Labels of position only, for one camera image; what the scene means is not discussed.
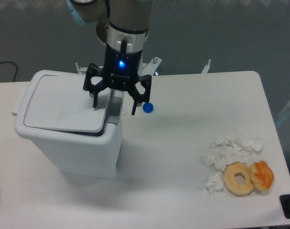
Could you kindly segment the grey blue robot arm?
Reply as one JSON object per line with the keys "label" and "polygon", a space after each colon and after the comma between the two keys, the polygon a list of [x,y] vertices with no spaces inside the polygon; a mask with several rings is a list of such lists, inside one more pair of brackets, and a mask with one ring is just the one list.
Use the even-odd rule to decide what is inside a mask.
{"label": "grey blue robot arm", "polygon": [[80,23],[108,21],[104,65],[90,63],[83,89],[93,95],[106,88],[127,91],[133,98],[132,114],[150,101],[151,75],[139,75],[143,47],[149,30],[151,0],[69,0],[68,7]]}

